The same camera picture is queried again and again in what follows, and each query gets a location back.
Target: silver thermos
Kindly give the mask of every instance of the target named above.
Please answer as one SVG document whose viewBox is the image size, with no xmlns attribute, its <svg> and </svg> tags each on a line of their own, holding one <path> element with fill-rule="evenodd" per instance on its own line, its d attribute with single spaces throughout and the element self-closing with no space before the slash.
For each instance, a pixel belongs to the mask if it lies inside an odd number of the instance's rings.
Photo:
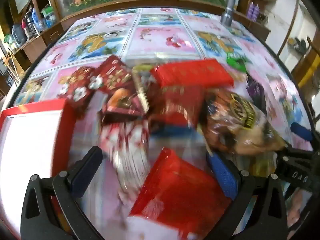
<svg viewBox="0 0 320 240">
<path fill-rule="evenodd" d="M 232 15 L 233 15 L 233 8 L 235 6 L 236 0 L 228 0 L 226 10 L 221 16 L 221 24 L 230 27 L 232 23 Z"/>
</svg>

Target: metal screw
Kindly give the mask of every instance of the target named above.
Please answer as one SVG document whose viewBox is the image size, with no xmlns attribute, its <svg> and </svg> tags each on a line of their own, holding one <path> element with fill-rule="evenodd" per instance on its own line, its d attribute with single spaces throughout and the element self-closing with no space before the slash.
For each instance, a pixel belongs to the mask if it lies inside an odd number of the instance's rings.
<svg viewBox="0 0 320 240">
<path fill-rule="evenodd" d="M 59 176 L 65 177 L 68 173 L 66 171 L 60 171 Z"/>
<path fill-rule="evenodd" d="M 249 176 L 249 172 L 243 170 L 243 171 L 241 171 L 241 175 L 244 176 L 244 177 L 248 177 Z"/>
<path fill-rule="evenodd" d="M 271 174 L 271 178 L 273 178 L 273 179 L 278 179 L 278 175 L 277 175 L 277 174 L 272 173 L 272 174 Z"/>
<path fill-rule="evenodd" d="M 38 175 L 35 174 L 35 175 L 32 175 L 30 179 L 31 179 L 32 181 L 34 181 L 34 180 L 36 180 L 37 178 L 38 178 Z"/>
</svg>

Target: patterned tablecloth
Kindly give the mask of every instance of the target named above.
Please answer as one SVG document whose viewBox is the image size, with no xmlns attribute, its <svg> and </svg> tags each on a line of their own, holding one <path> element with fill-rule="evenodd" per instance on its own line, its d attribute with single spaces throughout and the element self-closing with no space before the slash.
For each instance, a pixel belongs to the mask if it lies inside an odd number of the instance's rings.
<svg viewBox="0 0 320 240">
<path fill-rule="evenodd" d="M 81 66 L 96 68 L 111 54 L 119 56 L 129 67 L 216 58 L 235 79 L 234 87 L 229 89 L 251 100 L 244 75 L 227 65 L 227 52 L 248 59 L 247 71 L 264 86 L 268 120 L 279 134 L 294 147 L 311 149 L 310 143 L 289 129 L 292 122 L 306 128 L 310 128 L 310 123 L 294 84 L 268 50 L 240 23 L 233 21 L 230 28 L 225 28 L 220 24 L 220 16 L 186 9 L 127 9 L 76 21 L 32 72 L 15 105 L 56 98 L 75 70 Z M 91 146 L 98 145 L 97 112 L 105 96 L 96 92 L 85 118 L 76 123 L 70 164 L 81 159 Z M 206 169 L 204 141 L 196 132 L 176 138 L 152 137 L 151 162 L 163 146 L 174 148 L 183 159 Z M 267 176 L 275 166 L 273 153 L 254 158 L 235 157 L 233 161 L 238 168 L 260 176 Z M 128 235 L 130 239 L 138 239 L 139 226 L 131 224 L 126 229 L 121 226 L 128 210 L 119 208 L 112 176 L 109 164 L 104 161 L 83 198 L 82 208 L 106 239 L 110 236 L 125 239 Z"/>
</svg>

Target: open red box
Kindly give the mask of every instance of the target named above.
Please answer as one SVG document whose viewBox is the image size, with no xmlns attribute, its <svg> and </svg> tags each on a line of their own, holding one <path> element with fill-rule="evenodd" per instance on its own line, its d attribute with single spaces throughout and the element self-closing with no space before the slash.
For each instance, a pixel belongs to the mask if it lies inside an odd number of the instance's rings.
<svg viewBox="0 0 320 240">
<path fill-rule="evenodd" d="M 67 168 L 75 122 L 66 99 L 15 106 L 0 115 L 0 219 L 18 238 L 29 179 Z"/>
</svg>

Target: green lollipop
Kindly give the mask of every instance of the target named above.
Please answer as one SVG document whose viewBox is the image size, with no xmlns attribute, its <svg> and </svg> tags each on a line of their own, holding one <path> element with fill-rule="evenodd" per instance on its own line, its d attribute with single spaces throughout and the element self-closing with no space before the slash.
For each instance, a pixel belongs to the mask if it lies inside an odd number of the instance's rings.
<svg viewBox="0 0 320 240">
<path fill-rule="evenodd" d="M 249 62 L 246 57 L 241 56 L 239 53 L 227 53 L 227 63 L 230 67 L 246 73 L 245 63 Z"/>
</svg>

